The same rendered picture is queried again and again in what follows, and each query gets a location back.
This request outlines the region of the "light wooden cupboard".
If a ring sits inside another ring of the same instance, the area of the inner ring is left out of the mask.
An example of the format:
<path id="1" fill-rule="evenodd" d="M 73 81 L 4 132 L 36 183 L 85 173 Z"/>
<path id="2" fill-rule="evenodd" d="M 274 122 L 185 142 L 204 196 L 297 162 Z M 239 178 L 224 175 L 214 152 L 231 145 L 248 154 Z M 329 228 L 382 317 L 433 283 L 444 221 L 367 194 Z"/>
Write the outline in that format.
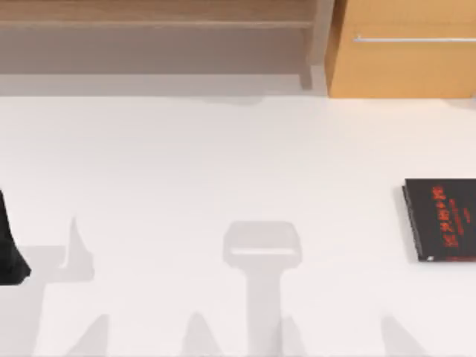
<path id="1" fill-rule="evenodd" d="M 476 43 L 361 43 L 476 38 L 476 0 L 335 0 L 324 59 L 332 98 L 476 97 Z"/>

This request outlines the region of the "black book with red lettering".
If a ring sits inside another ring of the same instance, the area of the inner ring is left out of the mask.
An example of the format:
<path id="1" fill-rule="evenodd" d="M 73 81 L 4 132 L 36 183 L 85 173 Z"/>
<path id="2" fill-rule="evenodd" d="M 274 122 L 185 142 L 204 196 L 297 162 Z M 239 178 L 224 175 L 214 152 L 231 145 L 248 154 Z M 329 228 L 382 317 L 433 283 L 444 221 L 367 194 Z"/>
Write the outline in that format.
<path id="1" fill-rule="evenodd" d="M 407 178 L 402 193 L 420 262 L 476 262 L 476 178 Z"/>

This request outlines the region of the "open wooden shelf unit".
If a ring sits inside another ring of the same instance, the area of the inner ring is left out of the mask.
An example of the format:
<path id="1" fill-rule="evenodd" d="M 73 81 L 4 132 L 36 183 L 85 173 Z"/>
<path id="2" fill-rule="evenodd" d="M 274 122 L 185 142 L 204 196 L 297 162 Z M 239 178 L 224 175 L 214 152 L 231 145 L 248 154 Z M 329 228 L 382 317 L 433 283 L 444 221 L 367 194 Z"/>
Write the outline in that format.
<path id="1" fill-rule="evenodd" d="M 309 88 L 334 0 L 0 0 L 0 74 L 264 77 Z"/>

